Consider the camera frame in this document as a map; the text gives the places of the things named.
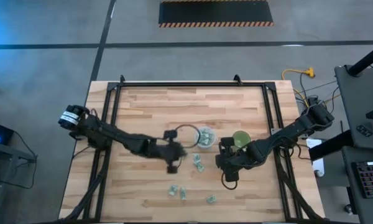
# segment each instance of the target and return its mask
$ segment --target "concrete floor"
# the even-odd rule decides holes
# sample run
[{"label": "concrete floor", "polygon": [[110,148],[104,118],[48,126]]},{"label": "concrete floor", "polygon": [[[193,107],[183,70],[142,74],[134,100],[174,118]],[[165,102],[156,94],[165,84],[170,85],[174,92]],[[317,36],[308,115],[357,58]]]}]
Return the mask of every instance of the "concrete floor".
[{"label": "concrete floor", "polygon": [[[373,0],[268,0],[275,27],[160,29],[159,0],[116,1],[107,43],[373,40]],[[0,1],[0,44],[98,44],[109,0]],[[313,67],[305,88],[335,80],[333,68],[353,64],[373,45],[310,47],[179,47],[106,49],[97,80],[278,80],[282,70]],[[46,222],[58,217],[75,142],[58,117],[69,104],[85,102],[97,49],[0,50],[0,124],[20,132],[39,155],[31,190],[11,187],[1,223]],[[299,74],[288,73],[301,90]],[[336,84],[309,92],[330,98]],[[334,101],[332,127],[316,138],[328,139],[348,128],[341,98]],[[339,154],[325,159],[339,169]],[[29,185],[32,169],[15,182]],[[318,180],[326,216],[357,221],[343,212],[348,202],[342,172]]]}]

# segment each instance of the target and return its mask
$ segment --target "plastic cup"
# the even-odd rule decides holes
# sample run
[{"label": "plastic cup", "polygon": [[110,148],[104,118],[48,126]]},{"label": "plastic cup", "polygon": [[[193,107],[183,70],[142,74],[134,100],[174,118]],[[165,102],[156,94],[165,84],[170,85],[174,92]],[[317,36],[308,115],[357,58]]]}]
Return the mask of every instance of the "plastic cup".
[{"label": "plastic cup", "polygon": [[[201,141],[202,141],[202,137],[200,139],[200,141],[198,142],[198,147],[201,148],[201,149],[210,149],[214,142],[216,141],[216,133],[214,132],[213,129],[209,128],[209,127],[201,127],[199,128],[199,132],[200,134],[211,134],[212,135],[212,138],[210,138],[210,142],[208,144],[203,144]],[[199,138],[199,134],[196,133],[195,134],[195,141],[197,141]]]},{"label": "plastic cup", "polygon": [[235,142],[235,145],[231,147],[233,151],[237,151],[247,143],[251,142],[250,135],[245,131],[236,131],[232,137],[234,138]]}]

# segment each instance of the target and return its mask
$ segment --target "butcher block tabletop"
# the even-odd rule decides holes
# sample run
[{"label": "butcher block tabletop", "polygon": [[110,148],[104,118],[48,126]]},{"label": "butcher block tabletop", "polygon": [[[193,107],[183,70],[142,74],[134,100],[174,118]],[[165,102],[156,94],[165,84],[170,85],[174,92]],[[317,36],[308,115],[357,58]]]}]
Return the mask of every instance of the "butcher block tabletop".
[{"label": "butcher block tabletop", "polygon": [[[285,125],[298,116],[298,108],[290,81],[274,81]],[[86,107],[95,108],[101,117],[108,82],[92,82]],[[275,116],[269,91],[272,117]],[[111,97],[108,120],[114,97]],[[236,190],[221,184],[221,170],[216,167],[218,141],[243,130],[251,139],[269,137],[261,87],[122,87],[116,126],[128,133],[162,137],[163,132],[181,124],[211,127],[216,142],[211,149],[186,149],[177,174],[167,174],[164,161],[145,159],[131,154],[122,144],[114,142],[104,194],[102,222],[279,222],[284,221],[274,156],[251,170],[239,172]],[[193,136],[180,132],[183,145],[193,143]],[[79,141],[75,154],[87,146]],[[199,153],[205,169],[201,173],[193,163],[192,153]],[[71,163],[59,217],[67,216],[88,188],[94,149],[77,155]],[[302,157],[309,157],[303,148]],[[316,180],[308,160],[294,153],[292,163],[299,191],[314,211],[324,216]],[[177,185],[177,194],[168,190]],[[186,189],[186,200],[180,198],[180,187]],[[96,190],[91,206],[94,215]],[[215,195],[216,203],[206,198]],[[290,210],[294,211],[290,193]]]}]

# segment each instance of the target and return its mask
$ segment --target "yellow striped edge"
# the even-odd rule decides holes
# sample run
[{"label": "yellow striped edge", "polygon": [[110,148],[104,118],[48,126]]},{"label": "yellow striped edge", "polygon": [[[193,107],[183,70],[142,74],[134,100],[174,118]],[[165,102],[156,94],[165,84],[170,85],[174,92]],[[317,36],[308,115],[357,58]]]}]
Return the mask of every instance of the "yellow striped edge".
[{"label": "yellow striped edge", "polygon": [[187,28],[187,27],[270,27],[273,22],[164,22],[160,28]]}]

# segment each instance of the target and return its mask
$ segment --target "black floor mat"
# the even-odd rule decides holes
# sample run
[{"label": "black floor mat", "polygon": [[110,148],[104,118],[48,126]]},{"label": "black floor mat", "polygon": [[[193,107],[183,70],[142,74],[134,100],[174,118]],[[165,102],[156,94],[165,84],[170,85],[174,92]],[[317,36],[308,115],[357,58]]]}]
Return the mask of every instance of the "black floor mat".
[{"label": "black floor mat", "polygon": [[265,0],[164,0],[159,27],[273,26]]}]

